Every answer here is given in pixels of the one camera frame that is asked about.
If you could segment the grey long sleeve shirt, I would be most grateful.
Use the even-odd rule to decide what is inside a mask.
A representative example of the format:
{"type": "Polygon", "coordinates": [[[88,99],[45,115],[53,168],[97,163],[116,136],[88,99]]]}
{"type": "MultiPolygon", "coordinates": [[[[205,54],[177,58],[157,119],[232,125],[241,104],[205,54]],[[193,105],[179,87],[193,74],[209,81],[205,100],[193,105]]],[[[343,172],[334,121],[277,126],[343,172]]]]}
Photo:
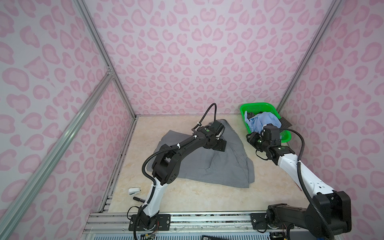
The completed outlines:
{"type": "Polygon", "coordinates": [[[199,148],[181,162],[178,177],[209,184],[235,188],[249,188],[255,181],[254,164],[248,158],[244,145],[227,120],[221,139],[227,142],[224,152],[199,148]]]}

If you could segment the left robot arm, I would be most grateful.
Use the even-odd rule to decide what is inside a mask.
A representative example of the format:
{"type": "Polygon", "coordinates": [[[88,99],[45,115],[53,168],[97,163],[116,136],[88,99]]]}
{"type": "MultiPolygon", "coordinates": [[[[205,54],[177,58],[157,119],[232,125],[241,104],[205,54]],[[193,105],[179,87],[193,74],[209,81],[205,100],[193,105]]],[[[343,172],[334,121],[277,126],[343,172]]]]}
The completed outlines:
{"type": "Polygon", "coordinates": [[[224,124],[217,120],[206,126],[199,123],[190,137],[171,146],[162,145],[144,161],[142,173],[152,185],[147,198],[138,207],[138,213],[131,218],[133,232],[139,228],[152,231],[159,226],[157,215],[163,196],[168,185],[178,177],[183,159],[200,148],[224,152],[227,145],[221,138],[224,131],[224,124]]]}

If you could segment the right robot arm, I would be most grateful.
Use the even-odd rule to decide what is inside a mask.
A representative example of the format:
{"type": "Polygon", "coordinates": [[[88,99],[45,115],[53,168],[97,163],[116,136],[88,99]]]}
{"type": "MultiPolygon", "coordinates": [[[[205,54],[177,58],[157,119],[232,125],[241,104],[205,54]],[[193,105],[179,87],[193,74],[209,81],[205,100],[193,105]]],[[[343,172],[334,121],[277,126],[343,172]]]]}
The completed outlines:
{"type": "Polygon", "coordinates": [[[266,154],[267,161],[284,170],[300,187],[309,205],[307,208],[287,204],[269,205],[266,222],[270,225],[286,224],[308,230],[316,238],[333,240],[336,235],[352,230],[351,198],[344,191],[336,191],[302,162],[305,140],[300,133],[291,130],[301,140],[296,154],[290,147],[282,146],[280,135],[283,129],[268,124],[263,130],[246,136],[256,152],[266,154]]]}

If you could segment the green plastic basket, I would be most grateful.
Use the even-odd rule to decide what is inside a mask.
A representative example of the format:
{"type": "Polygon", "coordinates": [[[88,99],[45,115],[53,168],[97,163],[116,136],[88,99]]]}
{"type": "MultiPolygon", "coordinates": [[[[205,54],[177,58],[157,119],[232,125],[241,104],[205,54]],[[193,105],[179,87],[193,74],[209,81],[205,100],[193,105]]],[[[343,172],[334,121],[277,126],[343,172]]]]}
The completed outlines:
{"type": "MultiPolygon", "coordinates": [[[[245,121],[245,112],[247,113],[260,113],[260,112],[268,112],[272,113],[277,117],[277,119],[281,119],[282,117],[277,112],[276,108],[269,103],[247,103],[240,106],[240,113],[242,114],[243,120],[245,121]]],[[[288,131],[281,132],[281,141],[282,143],[288,143],[291,140],[291,133],[288,131]]]]}

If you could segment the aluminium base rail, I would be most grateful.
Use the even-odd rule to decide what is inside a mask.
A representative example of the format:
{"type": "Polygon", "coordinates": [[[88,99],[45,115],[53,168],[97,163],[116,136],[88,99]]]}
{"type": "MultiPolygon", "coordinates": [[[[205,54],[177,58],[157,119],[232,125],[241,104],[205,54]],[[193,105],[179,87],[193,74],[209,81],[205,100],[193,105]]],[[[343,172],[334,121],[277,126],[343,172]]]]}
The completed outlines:
{"type": "MultiPolygon", "coordinates": [[[[111,213],[108,197],[100,213],[91,214],[82,234],[83,240],[133,240],[147,230],[134,229],[138,207],[126,213],[111,213]]],[[[160,239],[202,239],[216,237],[228,240],[282,240],[289,223],[269,223],[266,211],[173,212],[159,213],[157,224],[149,231],[160,239]]]]}

